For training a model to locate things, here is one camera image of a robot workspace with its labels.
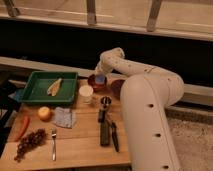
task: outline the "grapes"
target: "grapes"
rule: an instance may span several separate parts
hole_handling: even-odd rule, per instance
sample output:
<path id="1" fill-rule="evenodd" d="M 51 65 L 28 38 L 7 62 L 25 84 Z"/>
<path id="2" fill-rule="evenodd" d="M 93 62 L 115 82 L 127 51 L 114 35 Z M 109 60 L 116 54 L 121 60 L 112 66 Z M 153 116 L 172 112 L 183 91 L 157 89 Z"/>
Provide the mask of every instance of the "grapes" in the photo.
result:
<path id="1" fill-rule="evenodd" d="M 14 160 L 20 162 L 24 158 L 25 153 L 44 144 L 46 136 L 45 129 L 38 129 L 23 137 L 17 146 L 17 155 L 14 157 Z"/>

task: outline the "wooden table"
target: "wooden table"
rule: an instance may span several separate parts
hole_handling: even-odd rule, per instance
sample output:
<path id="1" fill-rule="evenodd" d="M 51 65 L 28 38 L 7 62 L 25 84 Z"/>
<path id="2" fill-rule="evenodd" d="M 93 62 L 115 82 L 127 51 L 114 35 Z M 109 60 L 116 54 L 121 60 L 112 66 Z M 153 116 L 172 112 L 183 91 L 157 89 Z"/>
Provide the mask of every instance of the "wooden table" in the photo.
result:
<path id="1" fill-rule="evenodd" d="M 86 80 L 79 80 L 79 87 L 86 84 Z M 97 122 L 100 98 L 108 95 L 112 98 L 109 115 L 117 124 L 120 152 L 117 153 L 111 142 L 108 147 L 100 146 L 100 124 Z M 76 168 L 87 166 L 129 165 L 129 153 L 124 125 L 121 116 L 120 101 L 110 93 L 109 86 L 101 92 L 94 93 L 93 103 L 84 104 L 77 96 L 71 109 L 76 113 L 77 122 L 72 129 L 57 127 L 57 160 L 52 161 L 51 129 L 56 127 L 52 121 L 43 122 L 37 117 L 40 106 L 23 104 L 12 126 L 4 152 L 0 159 L 0 170 L 41 170 L 55 168 Z M 14 161 L 17 150 L 17 135 L 24 115 L 30 116 L 28 134 L 38 128 L 45 128 L 48 133 L 46 143 L 25 154 L 20 163 Z"/>

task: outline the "red bowl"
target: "red bowl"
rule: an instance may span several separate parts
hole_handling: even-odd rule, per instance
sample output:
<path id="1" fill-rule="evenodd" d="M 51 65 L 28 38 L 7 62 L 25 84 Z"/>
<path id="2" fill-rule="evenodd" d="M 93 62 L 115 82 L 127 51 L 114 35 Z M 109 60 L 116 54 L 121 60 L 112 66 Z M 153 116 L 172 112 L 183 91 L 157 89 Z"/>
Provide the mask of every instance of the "red bowl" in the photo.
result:
<path id="1" fill-rule="evenodd" d="M 97 84 L 95 82 L 95 74 L 92 74 L 92 75 L 90 75 L 88 77 L 87 83 L 92 86 L 94 91 L 97 92 L 97 91 L 100 91 L 100 90 L 102 90 L 102 89 L 104 89 L 106 87 L 106 85 L 107 85 L 107 77 L 105 77 L 105 80 L 104 80 L 103 84 Z"/>
<path id="2" fill-rule="evenodd" d="M 110 89 L 112 91 L 112 94 L 118 100 L 120 100 L 121 87 L 122 87 L 124 81 L 125 80 L 123 80 L 123 79 L 114 80 L 110 85 Z"/>

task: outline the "dark wall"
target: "dark wall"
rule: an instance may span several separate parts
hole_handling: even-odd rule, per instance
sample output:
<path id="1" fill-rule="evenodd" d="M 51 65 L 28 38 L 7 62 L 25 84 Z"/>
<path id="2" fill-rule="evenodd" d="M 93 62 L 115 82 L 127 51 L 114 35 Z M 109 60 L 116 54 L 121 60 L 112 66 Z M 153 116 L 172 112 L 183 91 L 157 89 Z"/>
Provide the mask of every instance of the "dark wall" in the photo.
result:
<path id="1" fill-rule="evenodd" d="M 0 20 L 0 56 L 94 69 L 100 53 L 114 47 L 186 83 L 213 86 L 213 42 Z"/>

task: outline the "green tray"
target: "green tray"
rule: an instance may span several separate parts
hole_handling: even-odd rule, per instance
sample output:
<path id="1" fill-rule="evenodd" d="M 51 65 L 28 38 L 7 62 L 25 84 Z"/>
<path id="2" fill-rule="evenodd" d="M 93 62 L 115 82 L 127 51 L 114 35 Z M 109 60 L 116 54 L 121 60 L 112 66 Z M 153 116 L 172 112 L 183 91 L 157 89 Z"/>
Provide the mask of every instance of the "green tray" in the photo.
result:
<path id="1" fill-rule="evenodd" d="M 47 95 L 48 87 L 58 78 L 62 78 L 58 93 L 56 96 Z M 77 78 L 77 72 L 34 71 L 28 79 L 20 101 L 39 105 L 70 105 L 75 99 Z"/>

